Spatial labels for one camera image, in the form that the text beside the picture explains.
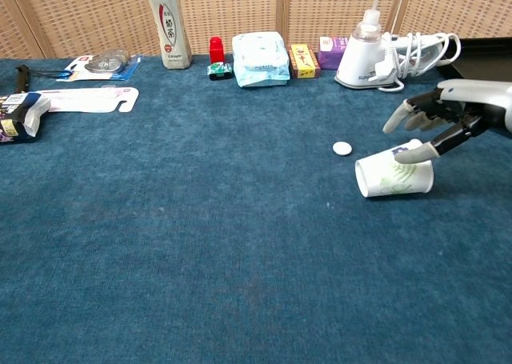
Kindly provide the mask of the grey-tipped silver right robot hand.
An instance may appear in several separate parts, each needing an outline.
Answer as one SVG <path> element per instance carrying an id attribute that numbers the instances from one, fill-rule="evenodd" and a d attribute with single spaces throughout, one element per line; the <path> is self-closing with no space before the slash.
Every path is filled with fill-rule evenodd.
<path id="1" fill-rule="evenodd" d="M 439 158 L 470 138 L 492 130 L 511 136 L 511 84 L 472 79 L 449 79 L 434 90 L 404 100 L 382 131 L 393 132 L 407 120 L 407 130 L 432 130 L 445 123 L 452 127 L 420 147 L 397 153 L 394 160 L 415 164 Z"/>

